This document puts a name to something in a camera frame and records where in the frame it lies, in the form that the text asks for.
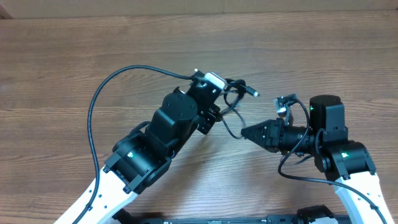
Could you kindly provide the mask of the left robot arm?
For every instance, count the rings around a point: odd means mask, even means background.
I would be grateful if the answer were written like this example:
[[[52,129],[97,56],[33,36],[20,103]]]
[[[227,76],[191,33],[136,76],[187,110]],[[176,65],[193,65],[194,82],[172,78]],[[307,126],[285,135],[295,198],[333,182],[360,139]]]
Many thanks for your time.
[[[196,71],[187,92],[169,93],[151,122],[142,123],[113,147],[99,172],[57,223],[106,223],[164,175],[195,130],[207,134],[219,108],[215,100],[227,82],[213,72]]]

